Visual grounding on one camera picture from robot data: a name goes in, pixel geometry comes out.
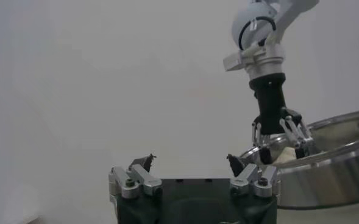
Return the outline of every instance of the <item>metal clamp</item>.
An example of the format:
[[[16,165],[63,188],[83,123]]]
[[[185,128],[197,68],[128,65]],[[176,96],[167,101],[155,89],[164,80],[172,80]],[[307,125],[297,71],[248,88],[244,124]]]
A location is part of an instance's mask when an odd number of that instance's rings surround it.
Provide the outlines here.
[[[230,179],[230,193],[240,196],[249,192],[250,184],[258,179],[258,166],[248,164],[246,168],[235,178]]]
[[[113,167],[108,175],[110,195],[121,194],[131,199],[139,196],[139,184],[132,180],[122,167]]]
[[[258,197],[268,198],[272,196],[272,185],[277,176],[277,168],[268,166],[262,177],[254,183],[254,194]]]
[[[289,142],[292,143],[296,148],[296,156],[297,156],[297,150],[302,151],[301,157],[314,155],[320,152],[315,147],[315,143],[311,136],[311,132],[308,129],[308,127],[305,125],[303,119],[301,119],[299,124],[296,125],[293,122],[292,117],[287,116],[285,119],[281,119],[279,123],[283,128],[283,131],[285,132]]]
[[[162,180],[153,177],[141,165],[133,165],[130,168],[129,175],[143,185],[145,194],[154,197],[162,194]]]

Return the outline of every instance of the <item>white background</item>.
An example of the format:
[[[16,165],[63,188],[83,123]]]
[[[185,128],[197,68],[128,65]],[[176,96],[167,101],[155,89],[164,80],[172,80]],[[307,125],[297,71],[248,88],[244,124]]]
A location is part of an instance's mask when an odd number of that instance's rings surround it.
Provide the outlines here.
[[[159,177],[229,177],[258,115],[222,67],[239,5],[0,0],[0,223],[114,223],[110,167],[151,152]],[[283,44],[290,108],[359,110],[359,1],[322,0]]]

